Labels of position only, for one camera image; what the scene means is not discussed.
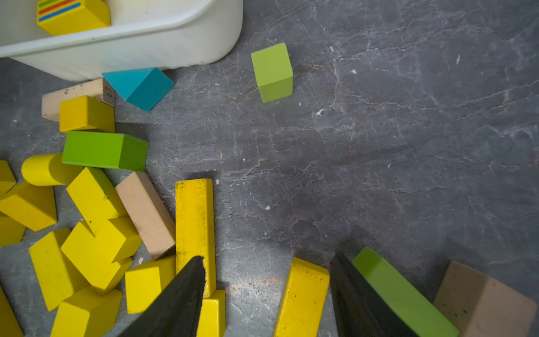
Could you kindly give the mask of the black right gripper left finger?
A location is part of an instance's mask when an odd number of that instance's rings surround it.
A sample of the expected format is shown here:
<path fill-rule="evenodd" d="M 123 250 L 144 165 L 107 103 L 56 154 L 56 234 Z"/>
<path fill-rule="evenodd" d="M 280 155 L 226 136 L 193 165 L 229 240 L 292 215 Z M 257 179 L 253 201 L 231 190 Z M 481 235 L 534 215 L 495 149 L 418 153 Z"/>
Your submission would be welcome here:
<path fill-rule="evenodd" d="M 193 257 L 121 335 L 196 336 L 206 283 L 203 262 L 203 257 Z"/>

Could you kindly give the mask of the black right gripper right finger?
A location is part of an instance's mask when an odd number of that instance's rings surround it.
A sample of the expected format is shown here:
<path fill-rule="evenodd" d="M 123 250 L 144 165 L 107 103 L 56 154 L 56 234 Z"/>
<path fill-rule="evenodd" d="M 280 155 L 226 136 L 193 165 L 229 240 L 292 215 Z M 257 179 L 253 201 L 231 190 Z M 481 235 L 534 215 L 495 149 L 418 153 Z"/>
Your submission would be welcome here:
<path fill-rule="evenodd" d="M 341 252 L 331 260 L 330 285 L 339 336 L 416 336 Z"/>

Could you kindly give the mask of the long yellow block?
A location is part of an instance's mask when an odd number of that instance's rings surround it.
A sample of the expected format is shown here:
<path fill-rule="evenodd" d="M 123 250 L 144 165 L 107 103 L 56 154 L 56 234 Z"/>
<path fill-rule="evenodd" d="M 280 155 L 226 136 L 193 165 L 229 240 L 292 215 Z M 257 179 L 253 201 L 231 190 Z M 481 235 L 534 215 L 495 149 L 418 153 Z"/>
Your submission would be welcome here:
<path fill-rule="evenodd" d="M 213 181 L 208 178 L 175 184 L 176 272 L 194 256 L 204 258 L 204 297 L 216 291 L 216 243 L 213 208 Z"/>
<path fill-rule="evenodd" d="M 275 327 L 275 336 L 316 336 L 330 284 L 329 271 L 294 258 Z"/>

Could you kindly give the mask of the white oval plastic tub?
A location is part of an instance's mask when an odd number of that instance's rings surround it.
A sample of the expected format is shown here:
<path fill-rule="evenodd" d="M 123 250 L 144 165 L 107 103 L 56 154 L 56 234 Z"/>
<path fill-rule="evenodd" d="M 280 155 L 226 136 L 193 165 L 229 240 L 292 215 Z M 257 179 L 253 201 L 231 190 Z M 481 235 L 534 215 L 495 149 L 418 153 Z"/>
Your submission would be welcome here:
<path fill-rule="evenodd" d="M 214 63 L 240 36 L 242 1 L 108 1 L 111 25 L 54 37 L 37 25 L 36 1 L 1 2 L 1 57 L 66 81 L 107 72 Z"/>

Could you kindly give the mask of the rainbow striped block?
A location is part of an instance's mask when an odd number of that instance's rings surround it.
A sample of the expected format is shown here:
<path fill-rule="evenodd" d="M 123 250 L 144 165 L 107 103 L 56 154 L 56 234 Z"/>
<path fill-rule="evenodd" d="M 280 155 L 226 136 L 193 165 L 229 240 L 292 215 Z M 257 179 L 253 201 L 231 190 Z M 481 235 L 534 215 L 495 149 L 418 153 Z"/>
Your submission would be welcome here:
<path fill-rule="evenodd" d="M 38 1 L 36 23 L 53 36 L 111 25 L 109 6 L 101 0 Z"/>

